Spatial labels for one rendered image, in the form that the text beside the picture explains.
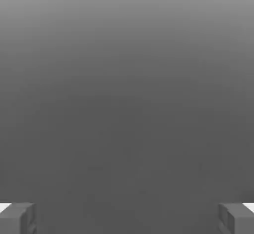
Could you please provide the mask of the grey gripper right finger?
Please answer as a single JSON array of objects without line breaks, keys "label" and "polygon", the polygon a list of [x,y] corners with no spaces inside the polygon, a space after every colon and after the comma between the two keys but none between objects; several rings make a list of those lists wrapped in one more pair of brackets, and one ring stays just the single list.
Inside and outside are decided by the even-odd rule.
[{"label": "grey gripper right finger", "polygon": [[254,234],[254,203],[218,204],[221,234]]}]

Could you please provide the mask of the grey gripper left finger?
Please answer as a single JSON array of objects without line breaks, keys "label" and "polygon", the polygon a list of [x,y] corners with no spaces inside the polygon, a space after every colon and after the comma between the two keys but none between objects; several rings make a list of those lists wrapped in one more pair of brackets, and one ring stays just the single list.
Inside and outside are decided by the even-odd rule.
[{"label": "grey gripper left finger", "polygon": [[36,204],[0,203],[0,234],[37,234]]}]

